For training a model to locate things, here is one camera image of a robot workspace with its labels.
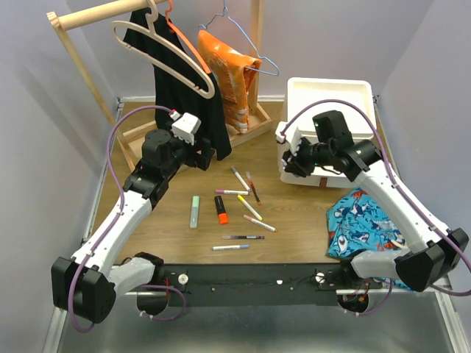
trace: highlighter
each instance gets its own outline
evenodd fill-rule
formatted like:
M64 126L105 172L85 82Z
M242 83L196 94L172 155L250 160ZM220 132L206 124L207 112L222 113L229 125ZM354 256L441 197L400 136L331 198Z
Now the highlighter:
M190 228L196 229L198 227L198 211L199 211L199 196L193 196L191 201L191 216Z
M228 224L229 218L227 217L226 209L224 208L224 203L222 202L222 197L216 196L214 198L214 202L216 203L216 211L218 212L219 223Z

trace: green highlighter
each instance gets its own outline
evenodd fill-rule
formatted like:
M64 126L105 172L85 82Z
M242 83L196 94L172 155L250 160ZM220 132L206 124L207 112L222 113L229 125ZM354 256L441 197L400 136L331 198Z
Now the green highlighter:
M193 196L191 202L191 216L190 216L190 228L196 229L198 227L198 211L199 211L199 196Z

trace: pen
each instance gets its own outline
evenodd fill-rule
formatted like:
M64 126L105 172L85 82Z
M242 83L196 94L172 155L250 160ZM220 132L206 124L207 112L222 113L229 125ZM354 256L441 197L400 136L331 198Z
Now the pen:
M224 246L213 246L212 250L217 252L218 250L239 250L239 249L248 249L248 245L224 245Z
M253 185L253 181L252 181L252 177L250 176L250 173L246 171L245 175L247 175L247 180L249 180L250 188L252 189L253 196L255 196L255 200L257 200L258 206L261 206L262 203L260 202L260 199L258 198L257 191L255 191L255 185Z
M249 195L248 191L221 190L221 189L217 189L216 193L225 193L226 195Z
M242 176L238 173L238 171L234 168L234 166L230 167L230 170L233 171L235 177L241 182L242 186L245 190L250 191L249 185L242 179Z
M244 215L244 219L247 219L248 221L251 221L252 223L257 224L257 225L269 230L270 232L276 232L277 231L275 227L269 226L268 224L266 224L264 222L260 222L259 220L255 219L255 218L249 217L248 215Z
M262 235L223 235L223 239L265 239Z
M250 206L249 203L244 200L244 198L243 198L242 196L237 195L237 198L244 204L245 207L247 207L247 209L248 209L259 221L261 221L261 220L263 219L262 216L259 215L259 214L257 213L257 211L255 211L255 210L253 209L253 207Z

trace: wooden rod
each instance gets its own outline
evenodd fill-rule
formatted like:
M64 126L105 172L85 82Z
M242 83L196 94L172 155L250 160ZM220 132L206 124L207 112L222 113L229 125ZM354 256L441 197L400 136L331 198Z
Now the wooden rod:
M113 114L111 113L110 108L105 103L105 100L103 99L98 87L96 86L96 83L93 80L93 77L91 76L87 68L85 67L85 64L82 58L79 56L79 53L76 50L74 44L72 43L72 40L70 39L70 37L68 36L64 28L62 28L62 26L60 25L60 22L58 21L58 17L56 13L48 13L47 17L49 21L51 22L51 25L54 28L54 31L56 32L60 41L64 45L65 50L67 51L68 55L71 57L75 66L77 67L77 70L80 72L80 75L82 76L83 80L87 84L88 89L90 90L93 97L95 98L96 103L100 107L100 110L103 112L108 122L111 125L114 125L115 120L114 120ZM123 133L121 132L120 129L116 130L116 138L119 142L121 149L123 150L127 165L130 167L131 170L133 170L136 163L138 162L138 158L132 151L130 145L124 138Z
M156 4L165 1L166 0L153 0ZM76 13L60 16L58 19L64 31L68 31L124 13L131 13L132 11L143 9L147 7L147 5L147 0L117 0L91 7L90 9L77 11Z
M265 7L264 0L252 0L250 2L250 39L255 44L255 47L261 52L262 45L262 27L263 27L263 9ZM250 48L250 55L255 57L254 48ZM255 75L252 87L249 91L248 105L252 114L257 110L258 100L258 77L259 73Z

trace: yellow marker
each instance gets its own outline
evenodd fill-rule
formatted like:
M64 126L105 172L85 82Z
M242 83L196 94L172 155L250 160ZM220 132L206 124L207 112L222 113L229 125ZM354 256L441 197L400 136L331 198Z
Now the yellow marker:
M259 214L257 213L257 211L255 211L255 210L253 209L253 207L250 206L249 203L244 200L244 198L243 198L242 196L237 195L237 198L238 198L239 200L241 200L241 202L244 204L244 206L247 207L247 209L248 209L259 221L261 221L261 220L263 219L262 216L259 215Z

